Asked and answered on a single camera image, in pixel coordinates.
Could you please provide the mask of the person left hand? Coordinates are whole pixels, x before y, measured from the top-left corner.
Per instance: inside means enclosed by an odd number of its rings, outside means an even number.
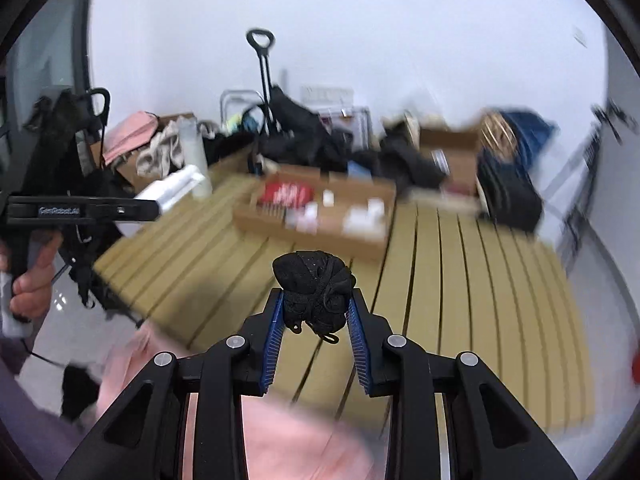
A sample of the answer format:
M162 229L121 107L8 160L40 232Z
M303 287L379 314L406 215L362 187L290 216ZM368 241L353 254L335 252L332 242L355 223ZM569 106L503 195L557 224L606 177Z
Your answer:
M13 314L29 321L42 318L50 308L54 258L63 237L58 231L36 231L32 233L32 240L39 247L39 252L28 271L13 282L9 303Z

